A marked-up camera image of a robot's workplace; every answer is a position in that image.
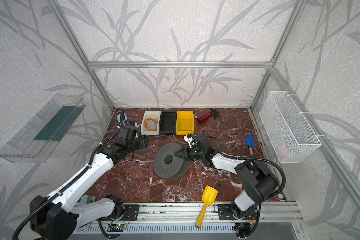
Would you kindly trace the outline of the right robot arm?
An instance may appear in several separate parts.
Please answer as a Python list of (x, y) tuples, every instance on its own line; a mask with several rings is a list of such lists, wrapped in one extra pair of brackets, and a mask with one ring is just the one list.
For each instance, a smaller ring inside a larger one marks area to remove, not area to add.
[(243, 191), (231, 201), (234, 218), (243, 219), (254, 209), (260, 213), (260, 205), (282, 192), (286, 185), (286, 174), (273, 161), (263, 159), (250, 150), (248, 157), (223, 153), (219, 140), (205, 134), (187, 135), (188, 146), (180, 148), (174, 155), (187, 161), (201, 161), (207, 167), (224, 170), (238, 176)]

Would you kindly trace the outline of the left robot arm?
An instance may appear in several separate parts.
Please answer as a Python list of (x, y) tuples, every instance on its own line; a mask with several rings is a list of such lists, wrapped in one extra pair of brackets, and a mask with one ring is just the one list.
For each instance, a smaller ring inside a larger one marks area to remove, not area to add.
[(94, 220), (120, 218), (125, 209), (123, 201), (115, 196), (75, 207), (84, 193), (108, 170), (130, 153), (149, 146), (147, 135), (137, 136), (137, 127), (122, 125), (114, 134), (114, 142), (99, 144), (91, 153), (89, 162), (62, 186), (46, 197), (37, 196), (30, 203), (30, 214), (14, 231), (12, 238), (30, 228), (43, 240), (66, 240), (72, 233)]

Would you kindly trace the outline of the grey cable spool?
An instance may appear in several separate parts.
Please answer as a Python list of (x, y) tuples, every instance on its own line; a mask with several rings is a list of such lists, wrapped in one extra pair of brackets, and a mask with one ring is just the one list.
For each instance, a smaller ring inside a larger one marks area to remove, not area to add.
[(182, 147), (176, 143), (168, 143), (162, 146), (154, 158), (155, 173), (167, 180), (177, 180), (187, 171), (188, 165), (174, 165), (174, 153)]

